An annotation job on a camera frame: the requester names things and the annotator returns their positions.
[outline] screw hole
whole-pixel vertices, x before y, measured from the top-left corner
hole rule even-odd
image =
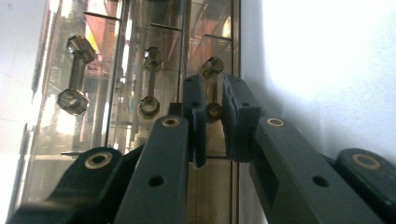
[[[268,119],[267,122],[274,127],[282,127],[285,125],[281,119]]]
[[[315,183],[316,185],[318,185],[318,186],[321,186],[321,187],[323,187],[323,188],[329,187],[329,182],[328,182],[323,176],[315,175],[315,176],[312,178],[312,180],[313,180],[314,183]]]
[[[165,119],[163,121],[163,126],[176,127],[179,123],[180,123],[179,119]]]
[[[159,186],[161,186],[163,184],[164,180],[163,177],[160,175],[154,175],[152,176],[149,181],[148,184],[154,188],[157,188]]]
[[[106,157],[101,155],[101,156],[92,158],[92,162],[95,164],[99,164],[99,163],[103,162],[105,159],[106,159]]]

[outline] hex nut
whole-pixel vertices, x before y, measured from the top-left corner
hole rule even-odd
[[[206,106],[206,118],[207,122],[213,123],[221,119],[222,107],[218,103],[210,103]]]
[[[143,119],[153,119],[160,112],[160,102],[153,96],[146,96],[139,103],[139,112]]]
[[[85,64],[95,59],[95,50],[83,35],[73,35],[67,40],[67,48],[75,56],[79,57]]]
[[[201,67],[201,74],[205,79],[210,79],[214,73],[219,74],[224,70],[224,63],[219,57],[211,57]]]
[[[151,66],[155,66],[155,71],[161,69],[161,64],[163,63],[161,52],[157,47],[150,47],[146,49],[144,66],[147,70],[150,70]]]
[[[66,89],[58,95],[58,105],[71,115],[80,115],[88,108],[88,99],[81,91]]]

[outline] vertical metal strip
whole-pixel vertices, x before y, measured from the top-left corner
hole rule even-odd
[[[177,102],[183,94],[183,80],[187,77],[188,69],[188,52],[190,47],[190,16],[191,16],[191,0],[182,1],[183,22],[181,24],[181,48],[180,48],[180,64],[178,69],[177,81]]]
[[[111,79],[111,89],[110,89],[110,97],[108,100],[108,117],[107,117],[107,126],[106,126],[106,136],[105,136],[105,145],[104,147],[107,146],[108,144],[108,138],[110,135],[110,128],[111,128],[111,111],[113,107],[113,98],[114,98],[114,91],[115,91],[115,84],[116,84],[116,79],[117,79],[117,71],[119,67],[119,63],[122,60],[123,56],[123,46],[125,45],[125,30],[126,30],[126,22],[128,21],[128,11],[129,11],[129,5],[131,1],[122,1],[122,9],[121,9],[121,16],[120,16],[120,26],[118,30],[118,36],[117,36],[117,44],[116,44],[116,53],[114,57],[114,63],[113,63],[113,77]]]

